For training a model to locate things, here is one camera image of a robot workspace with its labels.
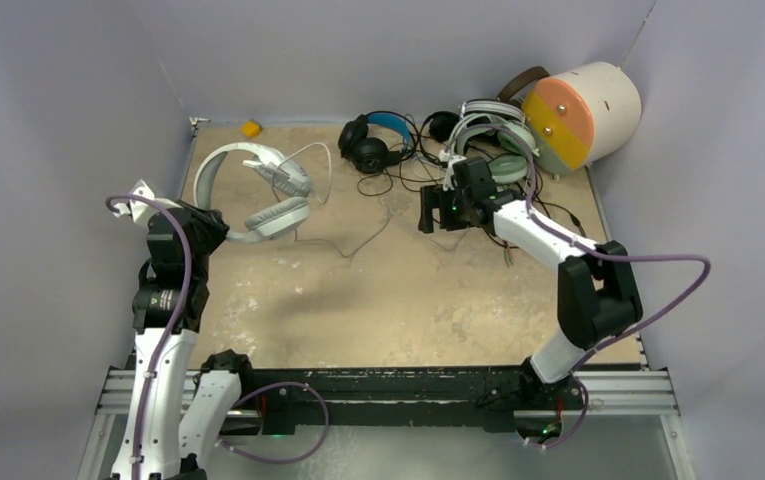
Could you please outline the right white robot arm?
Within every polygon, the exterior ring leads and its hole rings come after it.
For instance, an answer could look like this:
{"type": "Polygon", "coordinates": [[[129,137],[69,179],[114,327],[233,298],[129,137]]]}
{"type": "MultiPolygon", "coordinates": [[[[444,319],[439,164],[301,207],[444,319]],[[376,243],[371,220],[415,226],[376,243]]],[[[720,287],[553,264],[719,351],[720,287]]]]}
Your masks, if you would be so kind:
{"type": "Polygon", "coordinates": [[[442,184],[421,188],[420,206],[425,234],[479,228],[555,272],[558,327],[523,364],[519,392],[527,404],[546,405],[586,354],[640,321],[643,307],[623,245],[576,235],[523,192],[500,189],[485,160],[454,162],[442,184]]]}

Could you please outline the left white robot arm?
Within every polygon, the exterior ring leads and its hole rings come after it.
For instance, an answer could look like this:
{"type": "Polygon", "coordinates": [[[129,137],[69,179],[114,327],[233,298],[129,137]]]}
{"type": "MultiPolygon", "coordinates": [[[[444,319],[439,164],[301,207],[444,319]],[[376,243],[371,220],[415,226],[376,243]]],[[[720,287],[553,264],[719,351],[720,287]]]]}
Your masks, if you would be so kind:
{"type": "Polygon", "coordinates": [[[113,479],[203,479],[229,408],[255,399],[246,356],[227,350],[184,402],[189,361],[209,298],[209,257],[229,231],[217,210],[184,202],[147,221],[150,257],[132,300],[135,380],[113,479]]]}

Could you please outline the white grey headphones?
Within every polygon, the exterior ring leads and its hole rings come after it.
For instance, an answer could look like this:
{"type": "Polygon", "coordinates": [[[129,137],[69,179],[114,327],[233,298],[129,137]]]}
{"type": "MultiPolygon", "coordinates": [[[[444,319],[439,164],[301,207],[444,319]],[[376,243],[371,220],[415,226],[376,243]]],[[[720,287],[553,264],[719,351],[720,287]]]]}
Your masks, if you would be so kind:
{"type": "Polygon", "coordinates": [[[213,208],[217,176],[234,152],[250,155],[243,166],[263,181],[249,197],[261,209],[250,215],[242,230],[229,227],[226,240],[237,244],[275,240],[295,232],[310,216],[312,180],[306,170],[279,150],[252,142],[229,143],[212,151],[199,165],[193,181],[193,203],[201,210],[213,208]]]}

